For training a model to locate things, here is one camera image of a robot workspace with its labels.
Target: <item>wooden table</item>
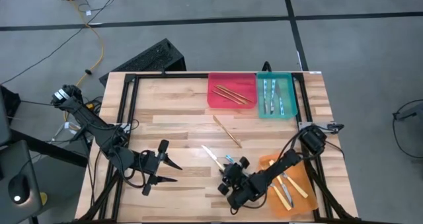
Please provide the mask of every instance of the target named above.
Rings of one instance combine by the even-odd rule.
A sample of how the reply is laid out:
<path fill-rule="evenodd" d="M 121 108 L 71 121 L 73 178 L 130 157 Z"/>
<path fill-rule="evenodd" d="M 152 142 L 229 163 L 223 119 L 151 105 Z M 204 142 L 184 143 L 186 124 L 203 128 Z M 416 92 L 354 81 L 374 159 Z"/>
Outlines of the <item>wooden table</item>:
<path fill-rule="evenodd" d="M 116 122 L 125 73 L 111 73 L 100 112 L 100 117 L 108 123 Z M 307 94 L 315 122 L 333 120 L 323 76 L 320 73 L 304 73 Z M 141 79 L 139 82 L 134 118 L 140 125 L 132 131 L 130 149 L 156 151 L 160 140 L 170 141 L 170 158 L 183 170 L 176 170 L 161 164 L 158 175 L 175 178 L 178 182 L 161 183 L 152 188 L 149 196 L 141 190 L 124 183 L 119 209 L 119 221 L 312 221 L 312 213 L 296 215 L 289 219 L 276 219 L 270 208 L 241 208 L 231 215 L 229 204 L 217 190 L 221 177 L 215 163 L 201 148 L 208 146 L 225 163 L 225 156 L 235 160 L 245 156 L 251 165 L 248 170 L 256 170 L 258 158 L 279 152 L 282 146 L 297 132 L 295 118 L 290 120 L 258 119 L 257 109 L 224 110 L 208 107 L 207 79 Z M 130 93 L 126 102 L 126 113 L 130 103 Z M 301 94 L 300 111 L 303 114 Z M 216 115 L 221 123 L 238 139 L 242 149 L 213 121 Z M 328 141 L 339 145 L 336 135 Z M 93 145 L 90 164 L 94 161 L 98 146 Z M 326 146 L 321 155 L 327 186 L 345 210 L 357 216 L 350 181 L 342 154 Z M 104 186 L 108 161 L 101 156 L 96 174 L 96 196 Z M 91 186 L 88 176 L 85 179 L 79 198 L 76 218 L 89 209 Z M 138 173 L 132 178 L 141 183 Z M 114 191 L 111 192 L 106 217 L 110 217 Z M 324 211 L 321 196 L 317 194 L 321 213 Z"/>

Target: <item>black box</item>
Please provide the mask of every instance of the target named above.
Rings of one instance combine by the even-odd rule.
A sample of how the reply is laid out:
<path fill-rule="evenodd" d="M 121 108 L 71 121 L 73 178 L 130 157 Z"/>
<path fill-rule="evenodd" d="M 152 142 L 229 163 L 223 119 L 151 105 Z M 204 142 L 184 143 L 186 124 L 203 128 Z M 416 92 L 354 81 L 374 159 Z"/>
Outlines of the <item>black box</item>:
<path fill-rule="evenodd" d="M 3 97 L 3 102 L 6 110 L 6 116 L 8 118 L 9 123 L 12 122 L 12 117 L 15 116 L 16 111 L 20 105 L 20 97 L 19 94 L 6 89 L 5 87 L 0 85 L 0 96 Z"/>
<path fill-rule="evenodd" d="M 164 39 L 111 72 L 115 71 L 186 71 L 186 66 L 184 56 L 169 40 Z M 103 86 L 106 86 L 107 78 L 108 73 L 100 77 L 99 81 Z"/>

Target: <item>gray floor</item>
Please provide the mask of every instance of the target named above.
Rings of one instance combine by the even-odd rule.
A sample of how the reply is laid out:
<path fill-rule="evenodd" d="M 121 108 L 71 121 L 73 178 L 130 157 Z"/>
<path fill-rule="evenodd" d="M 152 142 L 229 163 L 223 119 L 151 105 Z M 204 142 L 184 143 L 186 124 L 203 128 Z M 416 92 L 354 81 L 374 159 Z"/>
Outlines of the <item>gray floor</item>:
<path fill-rule="evenodd" d="M 105 1 L 89 0 L 93 8 Z M 292 4 L 297 15 L 423 11 L 423 0 L 292 0 Z M 284 0 L 115 0 L 95 22 L 286 15 Z M 79 23 L 65 1 L 0 0 L 0 26 Z M 419 79 L 423 19 L 314 20 L 298 22 L 298 27 L 309 68 L 323 72 L 334 117 L 346 125 L 340 139 L 360 217 L 420 223 L 423 163 L 396 147 L 391 114 L 405 102 L 423 97 Z M 0 81 L 48 55 L 74 32 L 0 32 Z M 300 70 L 287 21 L 100 28 L 98 32 L 106 53 L 95 74 L 82 84 L 89 98 L 104 91 L 98 77 L 163 38 L 184 54 L 191 71 L 257 70 L 265 60 L 274 70 Z M 84 30 L 6 86 L 24 100 L 49 102 L 63 84 L 75 83 L 99 53 L 95 36 Z M 23 120 L 14 121 L 15 129 L 43 140 L 63 123 L 60 111 L 32 104 L 22 104 L 16 117 Z M 398 124 L 398 133 L 408 151 L 423 155 L 420 126 L 411 119 Z M 81 151 L 81 144 L 67 149 Z M 54 206 L 40 215 L 41 222 L 71 220 L 84 170 L 47 157 L 36 163 L 36 171 L 40 187 L 51 194 Z M 65 180 L 66 188 L 56 183 L 59 178 Z"/>

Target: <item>computer mouse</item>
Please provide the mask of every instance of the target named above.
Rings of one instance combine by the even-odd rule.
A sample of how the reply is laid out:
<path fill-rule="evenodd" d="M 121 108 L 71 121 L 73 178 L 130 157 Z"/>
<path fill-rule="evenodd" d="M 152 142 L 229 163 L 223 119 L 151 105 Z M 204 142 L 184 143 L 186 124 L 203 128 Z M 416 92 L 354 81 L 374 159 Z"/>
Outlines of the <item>computer mouse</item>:
<path fill-rule="evenodd" d="M 12 202 L 23 204 L 29 198 L 29 183 L 24 174 L 17 174 L 9 182 L 9 196 Z"/>

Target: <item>teal tray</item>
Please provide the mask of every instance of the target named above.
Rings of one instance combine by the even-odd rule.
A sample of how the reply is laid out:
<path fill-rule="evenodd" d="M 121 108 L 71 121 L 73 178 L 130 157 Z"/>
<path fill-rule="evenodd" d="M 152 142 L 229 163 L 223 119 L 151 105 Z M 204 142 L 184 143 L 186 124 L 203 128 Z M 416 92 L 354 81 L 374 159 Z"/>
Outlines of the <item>teal tray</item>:
<path fill-rule="evenodd" d="M 280 110 L 279 96 L 274 93 L 274 112 L 270 114 L 270 101 L 272 97 L 272 79 L 276 80 L 276 86 L 279 86 L 280 95 L 282 98 L 283 111 Z M 264 109 L 264 80 L 267 80 L 266 102 L 267 113 Z M 297 115 L 297 104 L 295 102 L 295 94 L 292 85 L 291 73 L 272 73 L 259 72 L 257 73 L 257 99 L 258 99 L 258 117 L 259 118 L 282 118 L 290 119 Z"/>

